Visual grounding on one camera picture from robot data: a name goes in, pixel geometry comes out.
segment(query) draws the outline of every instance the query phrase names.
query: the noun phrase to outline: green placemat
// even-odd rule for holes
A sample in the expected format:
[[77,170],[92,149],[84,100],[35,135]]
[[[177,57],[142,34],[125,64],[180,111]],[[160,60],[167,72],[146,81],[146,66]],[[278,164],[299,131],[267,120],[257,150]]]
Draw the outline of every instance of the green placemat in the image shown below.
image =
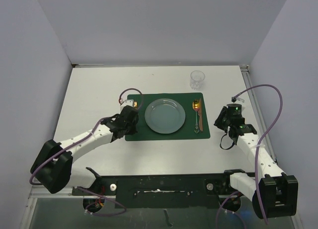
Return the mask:
[[[153,101],[161,98],[169,98],[179,102],[185,111],[185,122],[183,126],[172,134],[160,134],[154,132],[145,121],[145,110],[147,106]],[[200,99],[202,101],[202,120],[203,120],[203,132],[196,134],[194,132],[195,127],[195,111],[192,109],[192,102],[194,99]],[[138,103],[141,102],[141,96],[139,94],[128,95],[127,99],[133,99]],[[160,140],[192,140],[192,139],[208,139],[210,138],[210,130],[208,124],[208,118],[205,110],[203,94],[200,92],[193,93],[161,93],[161,94],[144,94],[144,104],[139,110],[139,121],[137,124],[138,133],[125,136],[126,141],[160,141]]]

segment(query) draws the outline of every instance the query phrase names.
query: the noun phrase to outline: utensil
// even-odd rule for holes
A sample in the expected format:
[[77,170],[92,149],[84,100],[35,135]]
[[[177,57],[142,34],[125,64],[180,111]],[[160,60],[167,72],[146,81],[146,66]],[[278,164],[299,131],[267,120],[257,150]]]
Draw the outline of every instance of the utensil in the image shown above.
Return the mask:
[[195,127],[194,127],[194,132],[196,134],[198,134],[200,132],[199,130],[199,125],[198,125],[198,117],[197,117],[197,112],[200,110],[200,107],[199,107],[199,100],[198,99],[195,99],[193,102],[192,102],[192,108],[193,110],[195,111]]
[[201,86],[203,85],[203,80],[205,78],[205,75],[201,71],[193,71],[190,75],[190,86],[194,90],[199,90]]
[[146,108],[145,120],[153,131],[161,134],[171,134],[183,126],[185,111],[175,100],[158,99]]
[[203,132],[203,122],[202,122],[202,100],[200,98],[199,100],[199,110],[198,110],[198,115],[199,115],[199,129],[201,132]]

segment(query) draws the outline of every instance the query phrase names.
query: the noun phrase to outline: knife handle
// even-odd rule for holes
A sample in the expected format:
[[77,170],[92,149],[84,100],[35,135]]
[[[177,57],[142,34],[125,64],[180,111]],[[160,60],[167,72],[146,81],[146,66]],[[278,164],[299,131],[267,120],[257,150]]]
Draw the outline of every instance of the knife handle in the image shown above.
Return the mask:
[[198,113],[200,119],[199,119],[199,129],[201,132],[203,132],[203,123],[202,123],[202,113]]

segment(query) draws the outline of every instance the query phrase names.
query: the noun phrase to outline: black strap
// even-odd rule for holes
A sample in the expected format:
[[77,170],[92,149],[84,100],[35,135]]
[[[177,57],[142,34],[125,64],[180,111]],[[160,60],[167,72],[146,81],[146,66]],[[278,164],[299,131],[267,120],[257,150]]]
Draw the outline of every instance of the black strap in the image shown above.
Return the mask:
[[222,147],[222,140],[223,140],[224,136],[226,136],[226,135],[227,135],[227,133],[226,133],[225,135],[223,135],[222,138],[221,138],[220,148],[227,151],[227,150],[229,150],[229,149],[232,149],[232,148],[234,147],[235,143],[233,142],[232,145],[231,145],[230,147],[226,148],[226,149],[223,148],[223,147]]

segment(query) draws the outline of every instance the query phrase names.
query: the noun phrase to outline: knife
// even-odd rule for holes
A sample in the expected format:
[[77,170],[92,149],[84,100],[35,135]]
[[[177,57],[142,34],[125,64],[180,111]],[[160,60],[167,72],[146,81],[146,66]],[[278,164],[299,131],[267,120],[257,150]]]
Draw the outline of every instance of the knife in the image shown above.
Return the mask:
[[202,101],[201,101],[201,99],[199,100],[199,106],[200,106],[199,111],[198,111],[198,115],[199,115],[199,117],[200,117],[200,119],[199,119],[199,129],[200,129],[201,132],[203,132],[203,123],[202,123]]

